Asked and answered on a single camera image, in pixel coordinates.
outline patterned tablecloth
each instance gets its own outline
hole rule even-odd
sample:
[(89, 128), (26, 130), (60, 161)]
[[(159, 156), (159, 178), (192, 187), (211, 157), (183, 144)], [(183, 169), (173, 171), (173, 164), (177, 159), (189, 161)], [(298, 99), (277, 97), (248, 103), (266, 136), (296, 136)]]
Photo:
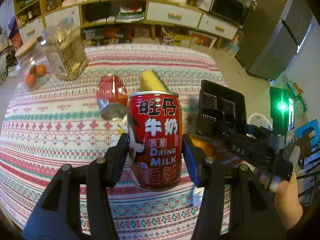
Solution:
[[(35, 91), (20, 83), (9, 104), (0, 137), (0, 198), (21, 228), (61, 165), (88, 164), (116, 145), (118, 123), (101, 118), (95, 98), (102, 76), (118, 75), (131, 93), (140, 88), (140, 73), (154, 69), (171, 91), (179, 93), (186, 132), (194, 130), (201, 80), (226, 85), (215, 61), (191, 49), (125, 44), (86, 52), (89, 66), (77, 80), (52, 76)], [(199, 211), (192, 204), (193, 189), (183, 161), (177, 187), (160, 193), (141, 191), (131, 183), (127, 159), (120, 182), (108, 189), (120, 239), (190, 239)], [(228, 230), (229, 194), (226, 187), (222, 233)], [(85, 186), (80, 201), (83, 231), (89, 232)]]

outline orange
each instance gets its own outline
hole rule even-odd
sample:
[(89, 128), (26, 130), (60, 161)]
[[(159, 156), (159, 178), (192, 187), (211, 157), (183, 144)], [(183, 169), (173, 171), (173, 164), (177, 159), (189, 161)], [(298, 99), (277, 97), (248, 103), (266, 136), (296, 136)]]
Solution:
[(45, 74), (45, 65), (39, 65), (39, 66), (37, 67), (36, 73), (37, 73), (39, 76), (43, 76), (43, 75)]
[(29, 69), (29, 74), (35, 74), (35, 73), (36, 73), (36, 70), (37, 70), (37, 65), (32, 66), (32, 67)]
[(26, 85), (28, 86), (28, 87), (34, 87), (34, 85), (36, 84), (36, 77), (35, 77), (35, 75), (33, 75), (33, 74), (28, 74), (27, 75), (27, 77), (26, 77), (26, 80), (25, 80), (25, 82), (26, 82)]

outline white drawer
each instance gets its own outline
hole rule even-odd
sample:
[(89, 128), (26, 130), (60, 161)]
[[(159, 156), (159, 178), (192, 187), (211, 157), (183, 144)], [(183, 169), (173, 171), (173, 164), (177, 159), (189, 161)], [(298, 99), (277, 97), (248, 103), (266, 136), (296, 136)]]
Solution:
[(64, 18), (72, 17), (74, 27), (80, 27), (80, 15), (79, 6), (73, 6), (60, 11), (48, 14), (44, 17), (45, 23), (48, 26), (53, 25), (55, 22), (59, 22)]
[(148, 21), (169, 22), (197, 28), (200, 17), (200, 12), (174, 5), (150, 2), (148, 6)]
[(19, 29), (19, 33), (23, 43), (26, 43), (30, 38), (37, 38), (41, 36), (41, 32), (43, 30), (44, 27), (41, 18)]
[(231, 40), (236, 34), (237, 29), (237, 27), (231, 25), (230, 23), (218, 18), (209, 17), (205, 14), (203, 15), (199, 25), (199, 30), (214, 33), (229, 40)]

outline green light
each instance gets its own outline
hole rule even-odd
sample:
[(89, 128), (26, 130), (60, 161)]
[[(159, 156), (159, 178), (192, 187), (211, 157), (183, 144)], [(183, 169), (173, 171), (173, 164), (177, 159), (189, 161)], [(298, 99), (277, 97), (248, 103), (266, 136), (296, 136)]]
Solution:
[(277, 108), (278, 110), (284, 114), (286, 111), (289, 110), (288, 105), (283, 101), (283, 98), (281, 99), (281, 101), (277, 104)]

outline can lid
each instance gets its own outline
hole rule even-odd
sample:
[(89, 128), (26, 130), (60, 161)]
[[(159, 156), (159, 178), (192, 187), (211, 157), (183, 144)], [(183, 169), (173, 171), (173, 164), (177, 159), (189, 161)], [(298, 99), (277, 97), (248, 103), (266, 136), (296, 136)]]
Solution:
[(15, 57), (17, 59), (21, 59), (25, 54), (32, 51), (37, 46), (37, 44), (37, 38), (33, 38), (27, 41), (16, 51)]
[(169, 92), (169, 91), (141, 91), (141, 92), (136, 92), (131, 95), (129, 95), (129, 98), (135, 97), (135, 96), (142, 96), (142, 95), (169, 95), (169, 96), (176, 96), (177, 98), (179, 95), (174, 92)]
[(110, 103), (101, 109), (101, 116), (105, 120), (116, 121), (123, 119), (127, 114), (127, 107), (120, 103)]

